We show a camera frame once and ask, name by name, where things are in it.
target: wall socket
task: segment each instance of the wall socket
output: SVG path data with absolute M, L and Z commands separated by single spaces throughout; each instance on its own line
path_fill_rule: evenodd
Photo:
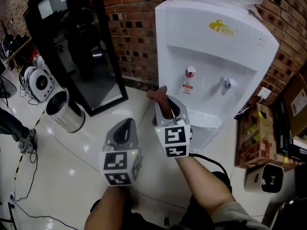
M 270 93 L 271 93 L 270 90 L 268 90 L 267 88 L 262 87 L 262 89 L 259 91 L 257 96 L 260 96 L 262 99 L 266 99 L 269 96 Z

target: brick wall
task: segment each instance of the brick wall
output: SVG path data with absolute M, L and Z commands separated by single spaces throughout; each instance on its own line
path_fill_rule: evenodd
M 154 9 L 165 0 L 104 0 L 121 72 L 125 78 L 158 85 Z M 6 22 L 15 33 L 28 34 L 23 13 L 28 0 L 6 0 Z M 272 90 L 271 105 L 307 60 L 307 0 L 264 0 L 258 11 L 280 43 L 276 57 L 247 104 L 259 101 L 261 87 Z

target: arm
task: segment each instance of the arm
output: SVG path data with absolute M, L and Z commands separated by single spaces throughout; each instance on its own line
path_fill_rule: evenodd
M 220 206 L 235 202 L 227 186 L 193 157 L 176 158 L 196 201 L 210 216 Z
M 109 187 L 86 220 L 84 230 L 120 230 L 127 194 Z

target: person's leg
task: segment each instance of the person's leg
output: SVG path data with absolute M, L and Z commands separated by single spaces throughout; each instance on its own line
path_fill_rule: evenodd
M 0 133 L 12 135 L 15 141 L 26 139 L 29 135 L 29 129 L 12 114 L 0 108 Z
M 123 198 L 120 199 L 120 209 L 117 211 L 117 212 L 122 212 L 122 218 L 120 219 L 121 228 L 119 228 L 119 229 L 122 229 L 122 230 L 130 230 L 130 229 L 134 229 L 134 230 L 143 230 L 143 229 L 146 229 L 146 230 L 163 230 L 164 229 L 164 228 L 156 226 L 156 225 L 154 225 L 150 222 L 145 221 L 144 218 L 140 214 L 132 213 L 131 212 L 132 200 L 130 198 L 130 193 L 129 193 L 128 189 L 125 188 L 125 187 L 116 187 L 116 188 L 117 188 L 116 190 L 119 189 L 121 191 L 121 193 L 124 195 L 124 199 Z M 100 202 L 101 202 L 101 200 L 98 200 L 94 203 L 94 205 L 92 206 L 91 212 L 93 212 L 94 210 L 96 210 L 97 207 L 99 207 Z M 99 215 L 101 217 L 102 217 L 102 214 L 103 214 L 103 211 L 100 210 Z M 98 229 L 100 229 L 100 228 L 98 228 L 98 226 L 96 226 L 96 227 L 97 228 L 85 228 L 85 229 L 86 230 L 95 230 L 95 229 L 98 230 Z
M 213 174 L 224 182 L 229 191 L 232 192 L 229 178 L 222 172 L 213 172 Z M 211 217 L 207 211 L 199 205 L 194 196 L 190 199 L 190 205 L 183 216 L 180 225 L 185 226 L 191 230 L 202 230 L 206 228 L 207 230 L 213 230 L 214 225 Z

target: white tiled floor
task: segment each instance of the white tiled floor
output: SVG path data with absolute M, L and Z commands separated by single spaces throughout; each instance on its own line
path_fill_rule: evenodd
M 5 73 L 16 86 L 14 75 Z M 86 115 L 83 128 L 67 133 L 47 115 L 45 105 L 31 106 L 19 94 L 9 99 L 14 115 L 30 128 L 36 126 L 38 142 L 38 168 L 29 197 L 20 206 L 32 216 L 50 215 L 77 229 L 83 229 L 93 203 L 101 198 L 106 183 L 98 168 L 98 153 L 102 150 L 107 131 L 117 122 L 132 117 L 136 121 L 139 147 L 142 148 L 143 166 L 135 190 L 140 206 L 138 212 L 157 225 L 163 226 L 164 217 L 171 224 L 179 222 L 189 204 L 191 193 L 175 160 L 163 156 L 151 124 L 154 107 L 145 92 L 127 88 L 129 100 L 92 118 Z M 231 177 L 233 194 L 245 210 L 261 221 L 267 214 L 269 202 L 283 202 L 295 195 L 294 171 L 285 174 L 282 191 L 274 196 L 248 193 L 244 190 L 245 170 L 234 168 L 237 121 L 231 120 L 224 131 L 207 146 L 203 155 L 220 162 Z M 20 153 L 11 136 L 0 135 L 0 196 L 3 217 L 9 218 L 7 202 L 14 189 L 14 175 Z M 214 164 L 201 161 L 209 170 L 220 170 Z M 30 188 L 35 165 L 25 155 L 21 162 L 16 184 L 16 197 L 25 196 Z M 57 229 L 67 227 L 49 219 L 27 217 L 18 208 L 13 210 L 19 230 Z

